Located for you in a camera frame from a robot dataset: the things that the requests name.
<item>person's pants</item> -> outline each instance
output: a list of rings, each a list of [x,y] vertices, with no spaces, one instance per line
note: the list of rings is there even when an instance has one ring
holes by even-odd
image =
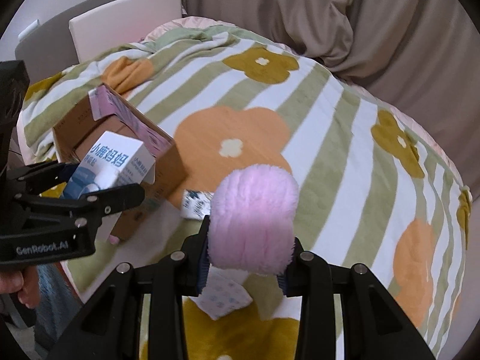
[[[81,303],[53,264],[39,266],[38,276],[40,304],[36,308],[35,341],[45,350],[50,350],[80,310]]]

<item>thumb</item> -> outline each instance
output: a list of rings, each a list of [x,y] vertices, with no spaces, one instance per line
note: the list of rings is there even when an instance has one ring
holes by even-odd
[[[23,275],[21,272],[0,272],[0,294],[12,294],[23,287]]]

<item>blanket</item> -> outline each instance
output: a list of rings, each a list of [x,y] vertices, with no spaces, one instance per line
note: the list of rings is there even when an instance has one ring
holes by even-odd
[[[178,216],[184,189],[214,191],[232,170],[251,164],[282,167],[300,186],[294,226],[304,248],[332,264],[369,266],[439,353],[461,291],[471,195],[382,102],[241,28],[175,28],[32,86],[22,118],[39,160],[54,155],[51,127],[101,82],[174,137],[189,173],[162,215],[147,221],[150,229],[135,235],[143,263],[198,231],[199,222]],[[91,291],[129,242],[97,240],[94,256],[64,264],[78,291]],[[186,299],[189,356],[293,358],[300,300],[283,297],[274,277],[222,274],[242,284],[253,303],[213,321]],[[342,359],[339,299],[336,306]]]

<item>open cardboard box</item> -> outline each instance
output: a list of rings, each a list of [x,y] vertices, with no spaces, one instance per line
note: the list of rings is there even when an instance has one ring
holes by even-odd
[[[162,152],[162,154],[155,159],[154,183],[152,185],[146,182],[141,183],[145,189],[145,200],[143,203],[137,208],[124,211],[111,232],[112,235],[125,240],[132,236],[149,213],[159,207],[162,199],[174,191],[184,178],[186,178],[187,173],[173,138],[153,124],[118,93],[107,85],[105,85],[105,87],[113,93],[138,120],[165,138],[170,144],[166,151]],[[80,162],[105,131],[112,131],[127,137],[137,138],[134,131],[122,123],[116,115],[107,116],[95,121],[90,105],[90,98],[88,95],[85,96],[53,128],[53,138],[59,157],[58,159],[61,162]]]

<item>pink fluffy object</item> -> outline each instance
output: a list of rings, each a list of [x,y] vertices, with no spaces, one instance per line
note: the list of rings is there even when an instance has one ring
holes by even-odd
[[[213,266],[278,275],[292,260],[299,186],[282,168],[252,165],[229,174],[210,210],[208,254]]]

